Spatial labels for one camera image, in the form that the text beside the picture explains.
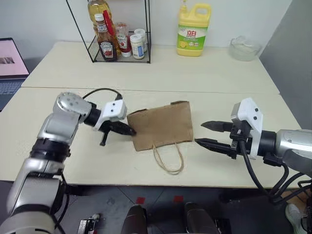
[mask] paper bag handle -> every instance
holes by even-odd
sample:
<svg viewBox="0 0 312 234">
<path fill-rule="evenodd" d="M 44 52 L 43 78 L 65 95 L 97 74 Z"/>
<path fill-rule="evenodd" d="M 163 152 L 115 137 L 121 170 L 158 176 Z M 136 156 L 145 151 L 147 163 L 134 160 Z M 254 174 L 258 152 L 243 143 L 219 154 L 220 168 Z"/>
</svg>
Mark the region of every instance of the paper bag handle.
<svg viewBox="0 0 312 234">
<path fill-rule="evenodd" d="M 168 169 L 165 165 L 165 163 L 163 162 L 163 160 L 161 159 L 160 155 L 159 155 L 159 152 L 156 148 L 156 146 L 153 144 L 153 153 L 154 153 L 154 158 L 157 162 L 157 164 L 159 165 L 159 167 L 161 167 L 163 170 L 165 170 L 166 172 L 170 173 L 170 174 L 173 174 L 173 175 L 177 175 L 179 174 L 180 172 L 183 171 L 183 168 L 184 168 L 184 159 L 183 159 L 183 156 L 179 150 L 179 147 L 177 146 L 177 144 L 175 143 L 175 146 L 176 146 L 176 149 L 177 149 L 177 152 L 179 153 L 179 156 L 180 156 L 180 162 L 181 162 L 181 165 L 178 169 Z"/>
</svg>

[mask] spice jar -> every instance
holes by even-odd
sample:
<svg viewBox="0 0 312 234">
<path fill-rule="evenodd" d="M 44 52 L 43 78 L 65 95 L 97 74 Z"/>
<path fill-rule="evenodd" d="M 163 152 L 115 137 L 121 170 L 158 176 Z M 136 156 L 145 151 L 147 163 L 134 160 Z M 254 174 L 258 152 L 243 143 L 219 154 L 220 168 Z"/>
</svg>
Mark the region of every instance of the spice jar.
<svg viewBox="0 0 312 234">
<path fill-rule="evenodd" d="M 130 36 L 130 41 L 132 46 L 133 57 L 135 59 L 144 58 L 142 37 L 140 35 L 133 34 Z"/>
<path fill-rule="evenodd" d="M 131 56 L 131 43 L 128 26 L 123 22 L 115 23 L 116 36 L 123 57 Z"/>
<path fill-rule="evenodd" d="M 135 34 L 140 35 L 142 37 L 143 42 L 143 51 L 147 51 L 147 39 L 146 39 L 146 32 L 144 29 L 138 28 L 135 30 Z"/>
<path fill-rule="evenodd" d="M 97 42 L 101 54 L 105 61 L 116 61 L 117 50 L 113 42 L 114 38 L 107 30 L 104 16 L 103 14 L 95 14 L 94 16 L 97 22 Z"/>
</svg>

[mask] white bottle cap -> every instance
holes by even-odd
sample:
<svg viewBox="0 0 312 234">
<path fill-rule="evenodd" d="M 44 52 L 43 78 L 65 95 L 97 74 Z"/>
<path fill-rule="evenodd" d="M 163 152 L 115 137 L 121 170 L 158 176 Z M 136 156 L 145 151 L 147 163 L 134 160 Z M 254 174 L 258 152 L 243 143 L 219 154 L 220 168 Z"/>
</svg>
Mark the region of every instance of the white bottle cap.
<svg viewBox="0 0 312 234">
<path fill-rule="evenodd" d="M 142 42 L 142 37 L 141 37 L 141 35 L 133 34 L 130 36 L 130 41 L 132 43 L 139 43 L 139 42 Z"/>
<path fill-rule="evenodd" d="M 95 14 L 94 18 L 96 18 L 96 21 L 103 21 L 104 20 L 103 14 Z"/>
<path fill-rule="evenodd" d="M 121 52 L 121 55 L 125 58 L 130 57 L 131 56 L 131 51 L 129 52 Z"/>
<path fill-rule="evenodd" d="M 138 28 L 138 29 L 136 29 L 136 30 L 135 30 L 135 34 L 137 34 L 137 35 L 141 35 L 142 40 L 144 40 L 144 39 L 145 39 L 145 30 L 144 30 L 144 29 L 142 29 L 142 28 Z"/>
</svg>

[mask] sauce bottle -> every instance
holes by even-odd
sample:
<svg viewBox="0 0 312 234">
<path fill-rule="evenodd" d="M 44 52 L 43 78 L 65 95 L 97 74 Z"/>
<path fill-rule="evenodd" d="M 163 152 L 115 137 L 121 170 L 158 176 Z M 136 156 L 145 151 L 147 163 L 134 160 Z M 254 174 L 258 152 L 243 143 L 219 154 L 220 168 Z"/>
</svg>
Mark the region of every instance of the sauce bottle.
<svg viewBox="0 0 312 234">
<path fill-rule="evenodd" d="M 109 8 L 109 5 L 107 4 L 106 0 L 89 0 L 88 2 L 88 11 L 90 15 L 90 19 L 93 23 L 93 29 L 96 35 L 98 35 L 98 26 L 97 26 L 97 21 L 95 19 L 95 14 L 103 14 L 104 11 L 108 12 L 109 18 L 112 19 L 112 12 L 111 9 Z M 114 42 L 117 45 L 117 54 L 121 55 L 121 51 L 118 46 L 118 41 L 116 35 L 113 36 Z"/>
<path fill-rule="evenodd" d="M 113 42 L 113 36 L 109 34 L 103 14 L 95 14 L 97 22 L 97 42 L 99 50 L 105 61 L 111 62 L 117 60 L 117 50 Z"/>
<path fill-rule="evenodd" d="M 130 36 L 133 57 L 135 59 L 144 58 L 143 41 L 141 35 L 133 34 Z"/>
<path fill-rule="evenodd" d="M 105 10 L 103 12 L 103 16 L 104 16 L 104 20 L 105 20 L 105 23 L 106 23 L 106 27 L 107 27 L 108 33 L 113 38 L 113 43 L 114 43 L 114 46 L 116 47 L 117 55 L 121 55 L 121 50 L 119 48 L 119 44 L 118 44 L 118 40 L 117 40 L 117 36 L 116 36 L 116 29 L 115 29 L 115 26 L 114 26 L 111 18 L 109 17 L 108 11 Z"/>
<path fill-rule="evenodd" d="M 128 26 L 123 22 L 116 23 L 116 36 L 123 57 L 131 56 L 131 43 Z"/>
</svg>

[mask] black cable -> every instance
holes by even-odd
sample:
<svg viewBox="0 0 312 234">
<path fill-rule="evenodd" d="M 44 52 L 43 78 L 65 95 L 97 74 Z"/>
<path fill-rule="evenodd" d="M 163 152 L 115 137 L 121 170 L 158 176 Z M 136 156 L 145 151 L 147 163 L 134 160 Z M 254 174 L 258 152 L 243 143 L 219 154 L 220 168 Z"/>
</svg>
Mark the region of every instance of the black cable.
<svg viewBox="0 0 312 234">
<path fill-rule="evenodd" d="M 247 166 L 247 170 L 253 180 L 253 182 L 256 184 L 256 186 L 258 187 L 258 189 L 260 189 L 260 191 L 269 196 L 269 193 L 263 188 L 263 186 L 260 184 L 259 180 L 257 179 L 254 171 L 253 171 L 253 168 L 250 164 L 250 161 L 249 161 L 249 158 L 248 158 L 248 155 L 247 155 L 247 152 L 246 152 L 246 147 L 245 147 L 245 142 L 243 140 L 240 140 L 239 141 L 239 147 L 240 147 L 240 150 L 243 154 L 243 157 L 244 157 L 244 160 L 245 160 L 245 163 L 246 163 L 246 166 Z"/>
<path fill-rule="evenodd" d="M 58 220 L 57 220 L 57 218 L 55 217 L 55 215 L 52 214 L 51 217 L 52 217 L 52 219 L 53 219 L 55 225 L 57 225 L 57 228 L 59 229 L 60 233 L 61 233 L 61 234 L 66 234 L 66 232 L 64 231 L 64 229 L 62 228 L 62 226 L 58 223 Z"/>
<path fill-rule="evenodd" d="M 308 184 L 308 183 L 312 183 L 312 179 L 299 181 L 298 186 L 302 188 L 301 184 Z M 310 195 L 307 193 L 307 191 L 304 191 L 304 193 L 307 195 L 308 198 L 310 198 Z"/>
<path fill-rule="evenodd" d="M 115 100 L 122 99 L 122 95 L 120 92 L 116 91 L 115 89 L 110 89 L 110 88 L 99 88 L 99 89 L 92 90 L 91 92 L 89 92 L 85 96 L 83 96 L 82 98 L 85 99 L 86 97 L 90 96 L 91 94 L 93 94 L 97 91 L 101 91 L 101 90 L 108 90 L 108 91 L 112 91 L 112 92 L 116 93 L 117 97 L 115 98 Z"/>
<path fill-rule="evenodd" d="M 294 191 L 292 194 L 288 195 L 288 196 L 285 197 L 285 198 L 282 198 L 282 199 L 277 200 L 277 201 L 274 200 L 274 199 L 277 199 L 277 198 L 287 189 L 287 187 L 288 187 L 294 180 L 296 180 L 297 178 L 299 178 L 300 176 L 302 176 L 303 173 L 297 173 L 297 174 L 293 175 L 289 180 L 287 180 L 287 181 L 283 184 L 283 186 L 277 191 L 277 193 L 276 193 L 275 195 L 272 196 L 272 195 L 270 195 L 270 194 L 263 188 L 263 186 L 260 184 L 259 180 L 257 179 L 257 177 L 256 177 L 256 175 L 255 175 L 255 173 L 254 173 L 254 171 L 253 171 L 253 168 L 252 168 L 252 166 L 251 166 L 251 164 L 250 164 L 250 161 L 249 161 L 249 158 L 248 158 L 248 155 L 247 155 L 247 152 L 246 152 L 245 142 L 244 142 L 243 140 L 240 140 L 240 141 L 239 141 L 239 147 L 240 147 L 240 150 L 241 150 L 241 152 L 242 152 L 242 154 L 243 154 L 243 157 L 244 157 L 244 160 L 245 160 L 245 163 L 246 163 L 246 166 L 247 166 L 247 170 L 248 170 L 248 172 L 249 172 L 249 174 L 250 174 L 250 176 L 251 176 L 253 182 L 256 184 L 256 186 L 258 187 L 258 189 L 259 189 L 260 191 L 262 191 L 263 194 L 265 194 L 265 195 L 267 195 L 267 196 L 269 197 L 270 202 L 272 202 L 273 204 L 276 205 L 276 204 L 283 203 L 283 202 L 285 202 L 285 201 L 287 201 L 287 200 L 293 198 L 294 196 L 300 194 L 301 192 L 305 191 L 307 188 L 310 188 L 310 187 L 311 187 L 311 185 L 307 185 L 307 186 L 305 186 L 305 187 L 303 187 L 303 188 L 300 188 L 300 189 Z M 285 180 L 285 176 L 286 176 L 286 174 L 287 174 L 287 169 L 286 169 L 286 168 L 287 168 L 287 167 L 284 167 L 284 169 L 285 169 L 284 175 L 283 175 L 283 177 L 278 181 L 278 183 L 274 186 L 274 190 L 276 190 L 276 188 L 278 188 L 278 187 L 281 185 L 281 183 L 283 182 L 283 180 Z"/>
<path fill-rule="evenodd" d="M 66 202 L 65 202 L 65 206 L 64 206 L 64 209 L 63 209 L 63 211 L 62 211 L 62 214 L 60 215 L 60 217 L 59 217 L 59 219 L 58 219 L 58 224 L 60 224 L 60 223 L 62 222 L 62 220 L 63 220 L 63 218 L 64 218 L 64 216 L 65 216 L 65 213 L 66 213 L 67 208 L 68 208 L 68 205 L 69 205 L 69 198 L 70 198 L 70 197 L 69 197 L 69 194 L 66 192 L 66 189 L 67 189 L 67 182 L 66 182 L 66 180 L 65 180 L 65 177 L 64 177 L 63 173 L 62 173 L 61 177 L 62 177 L 62 180 L 63 180 L 63 182 L 64 182 L 64 184 L 65 184 Z"/>
<path fill-rule="evenodd" d="M 274 201 L 274 200 L 273 200 L 272 203 L 273 203 L 274 205 L 281 204 L 281 203 L 283 203 L 283 202 L 285 202 L 285 201 L 287 201 L 287 200 L 293 198 L 294 196 L 297 196 L 298 194 L 302 193 L 303 191 L 305 191 L 305 190 L 307 190 L 307 189 L 309 189 L 309 188 L 311 188 L 311 185 L 306 185 L 306 186 L 304 186 L 304 187 L 302 187 L 302 188 L 300 188 L 300 189 L 297 189 L 296 191 L 293 191 L 292 194 L 290 194 L 290 195 L 288 195 L 288 196 L 286 196 L 286 197 L 284 197 L 284 198 L 282 198 L 282 199 L 280 199 L 280 200 L 278 200 L 278 201 Z"/>
<path fill-rule="evenodd" d="M 300 224 L 301 224 L 301 226 L 302 226 L 303 230 L 305 230 L 305 231 L 307 232 L 307 231 L 308 231 L 308 230 L 307 230 L 307 228 L 306 228 L 306 227 L 307 227 L 307 225 L 304 225 L 304 223 L 303 223 L 303 220 L 304 220 L 304 219 L 307 219 L 307 217 L 303 217 L 303 218 L 301 218 L 301 220 L 300 220 Z"/>
<path fill-rule="evenodd" d="M 282 195 L 282 193 L 287 189 L 287 187 L 296 179 L 298 179 L 299 177 L 303 176 L 304 174 L 299 172 L 295 175 L 293 175 L 292 177 L 289 178 L 289 180 L 287 180 L 285 182 L 285 184 L 283 184 L 283 186 L 280 188 L 280 190 L 272 196 L 273 199 L 278 198 L 279 196 Z"/>
<path fill-rule="evenodd" d="M 277 182 L 277 184 L 275 184 L 274 187 L 270 190 L 269 195 L 274 195 L 278 191 L 279 187 L 282 186 L 282 184 L 285 182 L 285 180 L 289 175 L 288 166 L 285 163 L 282 163 L 282 166 L 284 167 L 284 174 L 282 178 Z"/>
</svg>

